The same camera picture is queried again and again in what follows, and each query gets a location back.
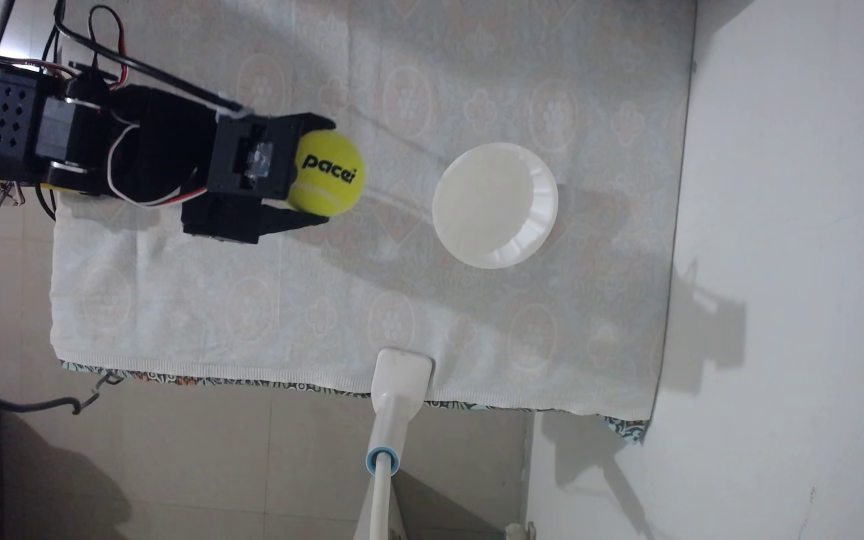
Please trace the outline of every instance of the black wire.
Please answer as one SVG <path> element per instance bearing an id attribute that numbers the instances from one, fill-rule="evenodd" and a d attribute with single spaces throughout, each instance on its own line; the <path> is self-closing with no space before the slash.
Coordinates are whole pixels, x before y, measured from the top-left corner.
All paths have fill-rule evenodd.
<path id="1" fill-rule="evenodd" d="M 42 206 L 42 210 L 45 211 L 45 214 L 49 215 L 52 218 L 52 221 L 56 220 L 56 213 L 52 211 L 52 208 L 49 207 L 47 203 L 45 203 L 45 197 L 42 195 L 42 184 L 37 183 L 35 185 L 35 197 L 38 199 L 38 203 Z"/>
<path id="2" fill-rule="evenodd" d="M 72 406 L 72 414 L 82 412 L 82 402 L 75 398 L 58 398 L 38 403 L 13 403 L 0 399 L 0 410 L 7 412 L 38 412 L 47 411 L 56 407 Z"/>
<path id="3" fill-rule="evenodd" d="M 92 28 L 92 18 L 95 16 L 95 12 L 99 10 L 104 10 L 108 12 L 115 19 L 115 24 L 119 26 L 119 37 L 116 40 L 116 43 L 120 44 L 121 46 L 123 34 L 125 33 L 125 25 L 122 23 L 122 18 L 119 17 L 119 14 L 115 12 L 115 9 L 106 6 L 105 4 L 98 4 L 96 6 L 92 6 L 92 8 L 88 11 L 88 38 L 92 41 L 92 43 L 98 43 L 98 40 L 96 40 L 95 38 L 95 30 Z M 99 68 L 99 53 L 95 51 L 92 51 L 92 68 Z"/>
<path id="4" fill-rule="evenodd" d="M 189 95 L 195 96 L 202 101 L 217 105 L 219 107 L 224 107 L 235 113 L 242 111 L 242 104 L 238 104 L 234 101 L 222 98 L 200 86 L 193 84 L 192 82 L 180 79 L 175 75 L 166 73 L 165 71 L 162 71 L 162 69 L 151 66 L 144 61 L 135 59 L 128 55 L 121 55 L 118 52 L 108 47 L 105 47 L 102 44 L 97 43 L 74 30 L 69 29 L 66 26 L 66 23 L 63 22 L 63 19 L 66 18 L 66 0 L 55 0 L 55 9 L 53 11 L 53 15 L 55 28 L 58 29 L 59 32 L 61 32 L 64 36 L 66 36 L 66 38 L 72 40 L 73 42 L 85 46 L 93 53 L 102 55 L 119 64 L 124 64 L 129 68 L 138 71 L 139 73 L 145 73 L 153 79 L 162 81 L 163 83 L 175 87 L 176 89 Z"/>
<path id="5" fill-rule="evenodd" d="M 49 60 L 49 47 L 52 46 L 52 43 L 55 45 L 59 45 L 59 29 L 55 26 L 52 27 L 52 31 L 49 32 L 49 38 L 45 40 L 45 48 L 42 49 L 42 61 Z"/>

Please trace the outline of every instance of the white wire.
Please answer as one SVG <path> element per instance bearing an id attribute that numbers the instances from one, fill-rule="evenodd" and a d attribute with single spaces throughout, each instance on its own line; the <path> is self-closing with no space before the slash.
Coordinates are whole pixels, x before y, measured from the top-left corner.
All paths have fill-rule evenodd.
<path id="1" fill-rule="evenodd" d="M 109 113 L 110 115 L 112 115 L 112 118 L 114 118 L 116 121 L 118 121 L 118 122 L 122 122 L 122 123 L 125 124 L 126 126 L 135 126 L 135 127 L 138 127 L 138 122 L 130 122 L 129 120 L 126 120 L 126 119 L 123 118 L 122 116 L 119 116 L 119 113 L 116 112 L 116 111 L 114 111 L 114 110 L 110 110 L 108 113 Z"/>
<path id="2" fill-rule="evenodd" d="M 368 520 L 369 540 L 389 540 L 389 492 L 392 487 L 392 456 L 380 451 L 375 456 L 372 511 Z"/>
<path id="3" fill-rule="evenodd" d="M 165 202 L 165 201 L 168 201 L 169 199 L 174 198 L 178 194 L 179 190 L 176 189 L 172 193 L 169 193 L 168 195 L 166 195 L 164 197 L 160 197 L 158 199 L 155 199 L 154 201 L 139 202 L 139 201 L 136 201 L 133 198 L 129 197 L 128 195 L 126 195 L 122 191 L 120 191 L 119 188 L 115 186 L 115 182 L 113 181 L 113 156 L 115 155 L 115 150 L 118 149 L 119 144 L 121 144 L 122 141 L 125 140 L 126 135 L 130 131 L 132 131 L 134 129 L 138 129 L 138 124 L 135 124 L 132 122 L 126 122 L 125 120 L 122 120 L 121 118 L 116 118 L 116 120 L 119 120 L 120 122 L 127 124 L 127 125 L 126 125 L 126 129 L 122 129 L 122 132 L 119 133 L 118 138 L 116 138 L 115 142 L 112 143 L 112 147 L 108 149 L 108 158 L 105 160 L 105 178 L 108 180 L 108 188 L 110 190 L 112 190 L 112 193 L 115 193 L 123 201 L 130 203 L 132 205 L 135 205 L 137 207 L 141 207 L 143 209 L 149 209 L 149 208 L 164 209 L 166 207 L 171 207 L 174 205 L 180 205 L 186 201 L 191 201 L 192 199 L 195 199 L 196 197 L 199 197 L 203 193 L 206 192 L 206 190 L 201 190 L 201 191 L 198 191 L 197 193 L 195 193 L 193 195 L 182 197 L 181 199 L 175 199 L 172 202 Z"/>

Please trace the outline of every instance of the yellow tennis ball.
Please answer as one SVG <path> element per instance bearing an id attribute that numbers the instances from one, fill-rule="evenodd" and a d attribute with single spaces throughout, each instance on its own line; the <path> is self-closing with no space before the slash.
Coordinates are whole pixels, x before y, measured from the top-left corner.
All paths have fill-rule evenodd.
<path id="1" fill-rule="evenodd" d="M 309 131 L 295 153 L 298 176 L 289 189 L 289 204 L 314 215 L 340 215 L 355 206 L 365 186 L 362 155 L 335 129 Z"/>

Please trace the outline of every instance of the patterned tablecloth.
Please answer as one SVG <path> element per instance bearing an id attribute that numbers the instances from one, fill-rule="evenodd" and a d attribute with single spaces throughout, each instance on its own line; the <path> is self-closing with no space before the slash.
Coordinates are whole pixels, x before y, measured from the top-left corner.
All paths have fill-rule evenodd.
<path id="1" fill-rule="evenodd" d="M 111 5 L 130 54 L 259 113 L 334 118 L 368 189 L 331 223 L 259 246 L 181 234 L 177 210 L 63 197 L 52 299 L 66 367 L 361 394 L 376 351 L 397 346 L 436 360 L 439 402 L 601 413 L 641 432 L 662 362 L 693 1 Z M 68 21 L 83 28 L 89 6 L 70 2 Z M 494 141 L 546 161 L 560 210 L 536 256 L 482 271 L 445 251 L 430 208 L 449 162 Z"/>

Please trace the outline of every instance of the white bowl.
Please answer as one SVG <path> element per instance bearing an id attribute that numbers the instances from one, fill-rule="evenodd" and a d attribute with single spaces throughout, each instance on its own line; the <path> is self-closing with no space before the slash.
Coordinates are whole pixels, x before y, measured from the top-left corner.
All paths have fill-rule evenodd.
<path id="1" fill-rule="evenodd" d="M 558 212 L 552 171 L 538 155 L 508 142 L 459 155 L 432 199 L 432 221 L 445 249 L 485 269 L 528 259 L 548 238 Z"/>

